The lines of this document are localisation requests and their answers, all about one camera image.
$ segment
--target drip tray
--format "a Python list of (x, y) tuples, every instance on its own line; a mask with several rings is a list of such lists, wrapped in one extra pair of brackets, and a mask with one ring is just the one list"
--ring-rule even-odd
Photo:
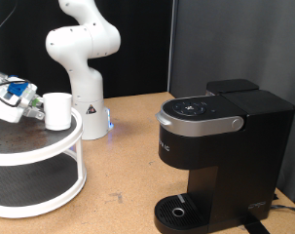
[(165, 234), (174, 231), (207, 233), (207, 223), (186, 193), (161, 200), (155, 208), (155, 224), (159, 231)]
[(0, 206), (47, 202), (66, 192), (77, 180), (77, 162), (65, 153), (33, 164), (0, 167)]

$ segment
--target white mug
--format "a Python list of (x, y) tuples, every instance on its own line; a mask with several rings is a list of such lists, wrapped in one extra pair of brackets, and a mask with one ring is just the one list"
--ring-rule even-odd
[(66, 93), (43, 95), (46, 129), (61, 131), (71, 126), (71, 99)]

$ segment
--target cable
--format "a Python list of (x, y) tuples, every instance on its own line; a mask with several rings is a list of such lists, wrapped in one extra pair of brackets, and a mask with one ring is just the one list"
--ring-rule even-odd
[(15, 1), (15, 6), (14, 8), (12, 9), (12, 11), (9, 13), (9, 15), (1, 22), (0, 24), (0, 27), (6, 22), (6, 20), (9, 19), (9, 17), (12, 15), (12, 13), (15, 11), (15, 9), (17, 8), (18, 6), (18, 0)]
[(4, 101), (4, 100), (1, 99), (1, 98), (0, 98), (0, 100), (1, 100), (3, 103), (5, 103), (6, 105), (9, 105), (9, 106), (11, 106), (11, 107), (18, 107), (18, 105), (21, 103), (21, 99), (19, 99), (19, 100), (17, 101), (17, 103), (15, 103), (14, 105), (9, 104), (8, 102)]
[(22, 80), (20, 80), (20, 81), (7, 81), (7, 82), (3, 82), (3, 83), (0, 83), (0, 86), (4, 86), (4, 85), (10, 85), (10, 84), (12, 84), (12, 83), (29, 83), (29, 84), (31, 84), (31, 82), (30, 81), (28, 81), (28, 80), (25, 80), (25, 79), (22, 79)]
[[(0, 86), (3, 86), (3, 85), (8, 85), (8, 84), (12, 84), (12, 83), (28, 83), (28, 84), (31, 84), (30, 81), (28, 80), (21, 80), (21, 81), (8, 81), (8, 82), (3, 82), (0, 84)], [(21, 98), (18, 99), (18, 101), (12, 105), (12, 104), (9, 104), (8, 102), (4, 101), (2, 98), (0, 98), (0, 100), (5, 103), (6, 105), (9, 105), (11, 107), (18, 107), (18, 105), (21, 103)]]
[(293, 207), (285, 207), (283, 205), (272, 205), (271, 209), (272, 210), (275, 210), (275, 209), (290, 209), (291, 211), (295, 212), (295, 208), (293, 208)]

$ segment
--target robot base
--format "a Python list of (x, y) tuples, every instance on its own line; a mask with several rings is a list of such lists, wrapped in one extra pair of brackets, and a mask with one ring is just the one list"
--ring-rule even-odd
[(108, 109), (104, 100), (79, 102), (74, 100), (73, 107), (82, 116), (82, 139), (91, 140), (104, 137), (109, 131)]

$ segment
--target wooden table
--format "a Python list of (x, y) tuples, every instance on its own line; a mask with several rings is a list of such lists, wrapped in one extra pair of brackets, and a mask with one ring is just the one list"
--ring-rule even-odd
[[(101, 139), (83, 141), (88, 178), (81, 193), (63, 207), (35, 217), (0, 218), (0, 233), (157, 234), (154, 208), (166, 196), (186, 192), (188, 171), (158, 156), (159, 123), (155, 114), (169, 93), (105, 100), (114, 130)], [(277, 190), (274, 204), (295, 205)], [(262, 221), (276, 234), (295, 233), (295, 213), (271, 211)], [(242, 227), (222, 234), (247, 234)]]

